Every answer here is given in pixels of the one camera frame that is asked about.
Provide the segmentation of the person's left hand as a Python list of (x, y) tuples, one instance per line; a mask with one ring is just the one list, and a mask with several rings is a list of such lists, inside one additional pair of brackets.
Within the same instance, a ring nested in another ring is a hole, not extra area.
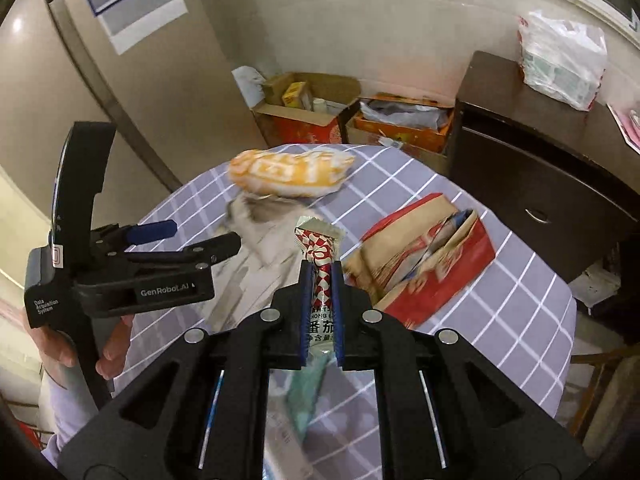
[[(133, 322), (133, 315), (122, 316), (114, 327), (110, 338), (104, 344), (102, 354), (96, 361), (96, 371), (104, 379), (112, 379), (124, 370)], [(22, 323), (38, 348), (48, 376), (59, 386), (66, 388), (65, 370), (73, 368), (77, 361), (76, 352), (72, 345), (55, 330), (50, 330), (47, 327), (31, 328), (25, 310), (22, 311)]]

